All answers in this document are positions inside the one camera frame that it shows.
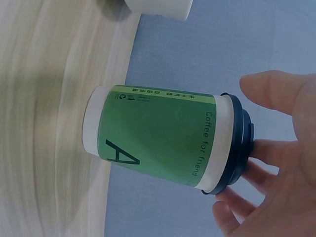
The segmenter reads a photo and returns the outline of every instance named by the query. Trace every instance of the wooden table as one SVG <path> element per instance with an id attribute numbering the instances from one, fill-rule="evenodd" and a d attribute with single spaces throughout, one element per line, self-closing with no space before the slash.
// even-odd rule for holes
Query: wooden table
<path id="1" fill-rule="evenodd" d="M 0 236 L 104 235 L 110 165 L 82 120 L 124 83 L 138 21 L 121 0 L 0 2 Z"/>

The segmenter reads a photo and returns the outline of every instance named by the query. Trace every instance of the black cup lid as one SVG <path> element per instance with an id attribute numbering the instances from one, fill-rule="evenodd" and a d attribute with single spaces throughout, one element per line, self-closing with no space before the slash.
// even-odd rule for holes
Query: black cup lid
<path id="1" fill-rule="evenodd" d="M 217 186 L 214 190 L 204 194 L 218 194 L 228 185 L 234 184 L 246 168 L 248 157 L 253 150 L 254 126 L 251 123 L 250 116 L 246 110 L 242 108 L 239 99 L 227 93 L 233 103 L 234 108 L 234 128 L 231 143 L 231 149 L 228 155 L 227 163 Z"/>

